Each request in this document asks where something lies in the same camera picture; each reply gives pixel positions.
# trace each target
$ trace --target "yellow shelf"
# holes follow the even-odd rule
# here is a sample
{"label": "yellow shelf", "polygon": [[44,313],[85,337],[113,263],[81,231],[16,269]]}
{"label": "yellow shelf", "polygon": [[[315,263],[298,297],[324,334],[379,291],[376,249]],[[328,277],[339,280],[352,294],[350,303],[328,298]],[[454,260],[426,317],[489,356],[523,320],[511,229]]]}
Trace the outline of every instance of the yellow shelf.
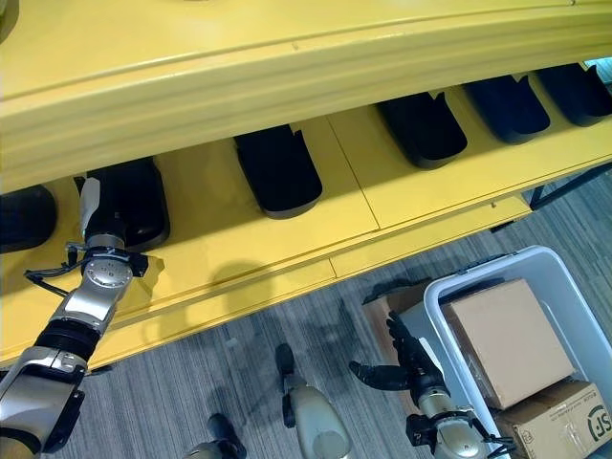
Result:
{"label": "yellow shelf", "polygon": [[467,210],[444,222],[407,229],[381,242],[333,256],[330,260],[314,262],[283,274],[277,273],[199,302],[180,304],[160,315],[109,331],[92,357],[91,364],[96,367],[123,359],[333,284],[401,256],[521,218],[529,212],[529,207],[521,198],[506,198],[494,207],[487,205]]}
{"label": "yellow shelf", "polygon": [[374,101],[609,55],[612,0],[20,0],[2,191]]}
{"label": "yellow shelf", "polygon": [[[261,213],[232,139],[157,158],[170,237],[148,253],[149,271],[130,285],[114,326],[294,268],[302,261],[299,256],[312,261],[311,251],[317,250],[320,258],[334,244],[378,229],[327,120],[306,120],[293,128],[302,129],[323,194],[314,208],[289,220],[271,220]],[[51,240],[29,251],[2,255],[2,356],[30,342],[56,307],[56,297],[28,282],[23,272],[58,266],[65,257],[64,244],[79,240],[73,181],[61,179],[49,188],[59,212]],[[54,284],[70,291],[79,279],[80,273],[73,272],[54,279]]]}
{"label": "yellow shelf", "polygon": [[505,198],[416,228],[398,231],[355,247],[351,251],[333,255],[330,261],[336,276],[345,278],[480,230],[525,217],[530,212],[529,206],[521,197]]}
{"label": "yellow shelf", "polygon": [[448,105],[468,138],[468,147],[451,163],[429,171],[408,162],[375,106],[330,115],[379,225],[424,222],[612,161],[607,146],[612,144],[612,118],[588,128],[576,127],[561,115],[536,76],[530,75],[530,82],[551,126],[521,145],[496,139],[465,90],[447,88]]}

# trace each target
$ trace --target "cardboard box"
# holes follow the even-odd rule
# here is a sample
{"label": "cardboard box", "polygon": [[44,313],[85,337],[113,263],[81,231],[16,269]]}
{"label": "cardboard box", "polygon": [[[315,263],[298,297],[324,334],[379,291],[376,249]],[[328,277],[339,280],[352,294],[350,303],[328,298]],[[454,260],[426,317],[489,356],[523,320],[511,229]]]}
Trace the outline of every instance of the cardboard box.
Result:
{"label": "cardboard box", "polygon": [[574,373],[524,279],[453,300],[443,312],[488,406],[507,408]]}
{"label": "cardboard box", "polygon": [[610,414],[590,382],[558,382],[495,415],[497,427],[514,437],[516,456],[583,459],[612,439]]}

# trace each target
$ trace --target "gray carpet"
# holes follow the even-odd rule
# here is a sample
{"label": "gray carpet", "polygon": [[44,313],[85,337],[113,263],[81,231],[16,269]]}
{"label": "gray carpet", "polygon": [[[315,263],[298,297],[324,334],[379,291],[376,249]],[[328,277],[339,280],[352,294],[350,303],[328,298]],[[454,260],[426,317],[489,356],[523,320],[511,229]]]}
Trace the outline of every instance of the gray carpet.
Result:
{"label": "gray carpet", "polygon": [[351,359],[380,358],[361,302],[377,283],[439,277],[533,244],[561,255],[612,339],[612,177],[603,176],[496,234],[485,231],[409,257],[86,378],[80,420],[54,457],[181,458],[209,439],[206,420],[221,411],[237,424],[251,458],[298,459],[295,432],[280,418],[273,350],[282,341],[294,347],[301,373],[345,420],[353,457],[430,457],[408,443],[396,396],[366,388],[347,371]]}

